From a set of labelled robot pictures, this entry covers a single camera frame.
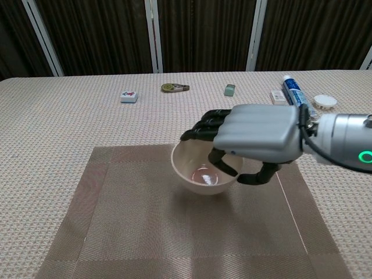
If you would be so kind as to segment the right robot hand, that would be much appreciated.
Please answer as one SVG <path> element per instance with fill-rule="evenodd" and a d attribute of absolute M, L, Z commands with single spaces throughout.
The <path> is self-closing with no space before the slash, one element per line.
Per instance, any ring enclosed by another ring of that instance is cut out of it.
<path fill-rule="evenodd" d="M 246 104 L 209 110 L 180 140 L 212 142 L 208 161 L 245 185 L 268 183 L 282 165 L 303 154 L 296 106 Z M 239 174 L 224 162 L 226 155 L 258 160 L 262 167 L 254 174 Z"/>

